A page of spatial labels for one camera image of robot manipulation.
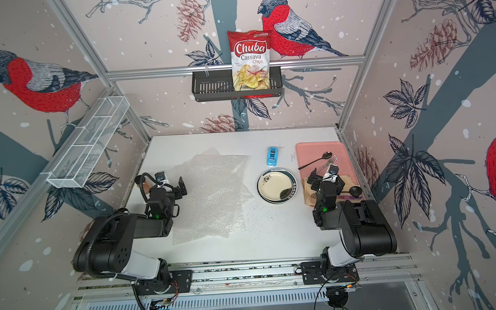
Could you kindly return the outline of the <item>clear bubble wrap sheet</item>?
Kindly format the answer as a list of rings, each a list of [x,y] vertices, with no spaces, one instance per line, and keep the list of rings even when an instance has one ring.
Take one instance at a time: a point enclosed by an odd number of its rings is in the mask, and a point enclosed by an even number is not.
[[[246,229],[243,207],[254,195],[244,183],[249,157],[221,155],[215,148],[166,171],[167,179],[183,179],[188,194],[178,205],[172,245],[178,246],[204,237],[228,238]]]

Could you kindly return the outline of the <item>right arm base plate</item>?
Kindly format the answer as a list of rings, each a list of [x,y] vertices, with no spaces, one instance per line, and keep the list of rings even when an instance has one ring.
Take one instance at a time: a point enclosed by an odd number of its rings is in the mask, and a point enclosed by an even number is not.
[[[300,274],[304,285],[319,285],[328,283],[356,283],[359,275],[354,264],[344,267],[333,267],[321,261],[302,262],[297,274]]]

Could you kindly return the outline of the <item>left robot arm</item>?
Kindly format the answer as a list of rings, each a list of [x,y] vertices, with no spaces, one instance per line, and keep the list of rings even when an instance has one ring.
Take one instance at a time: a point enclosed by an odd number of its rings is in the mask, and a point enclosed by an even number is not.
[[[98,216],[74,254],[73,268],[92,278],[128,281],[137,296],[188,293],[191,270],[170,271],[166,260],[133,249],[135,239],[169,236],[180,213],[176,202],[188,194],[182,178],[177,186],[156,180],[156,185],[146,193],[147,177],[147,174],[138,176],[145,212],[132,214],[119,209],[112,215]]]

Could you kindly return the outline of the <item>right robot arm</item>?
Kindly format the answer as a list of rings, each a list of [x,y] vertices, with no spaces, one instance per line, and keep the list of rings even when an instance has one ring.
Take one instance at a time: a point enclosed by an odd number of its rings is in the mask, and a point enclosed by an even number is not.
[[[397,251],[392,227],[374,200],[339,200],[346,183],[332,165],[324,175],[313,170],[306,180],[310,198],[314,198],[313,220],[318,228],[336,231],[339,241],[323,249],[321,276],[334,281],[344,277],[354,280],[349,269],[368,255],[382,256]]]

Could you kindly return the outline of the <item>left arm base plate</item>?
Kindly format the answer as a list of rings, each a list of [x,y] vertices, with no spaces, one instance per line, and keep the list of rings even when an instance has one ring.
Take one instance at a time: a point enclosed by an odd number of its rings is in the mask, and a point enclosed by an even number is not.
[[[168,271],[161,273],[156,279],[138,280],[133,287],[138,296],[189,293],[192,277],[192,270]]]

